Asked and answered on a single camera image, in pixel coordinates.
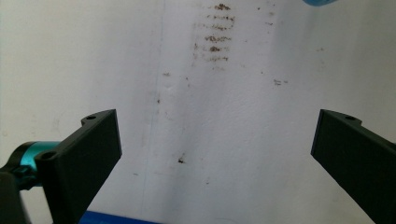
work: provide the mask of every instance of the white surface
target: white surface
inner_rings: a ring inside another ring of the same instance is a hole
[[[25,141],[62,140],[117,108],[123,157],[91,210],[183,224],[373,223],[309,152],[321,108],[394,141],[393,0],[1,5],[1,164]],[[42,190],[23,196],[33,222],[50,223]]]

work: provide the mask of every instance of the blue edge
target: blue edge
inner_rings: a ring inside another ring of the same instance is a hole
[[[158,224],[154,222],[141,221],[127,217],[117,217],[103,213],[85,212],[79,224]]]

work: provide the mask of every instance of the blue object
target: blue object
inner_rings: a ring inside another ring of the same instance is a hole
[[[79,224],[158,224],[127,217],[117,217],[97,212],[85,212]]]
[[[313,7],[321,7],[330,3],[333,3],[337,0],[304,0],[308,5]]]
[[[59,142],[35,142],[23,154],[20,165],[28,165],[37,172],[35,156],[43,151],[51,150],[59,145]]]

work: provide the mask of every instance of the screw hole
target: screw hole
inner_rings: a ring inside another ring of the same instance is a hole
[[[350,116],[346,117],[346,119],[349,119],[349,120],[356,120],[355,118],[350,117]]]
[[[41,156],[41,160],[49,160],[56,155],[55,151],[46,152]]]

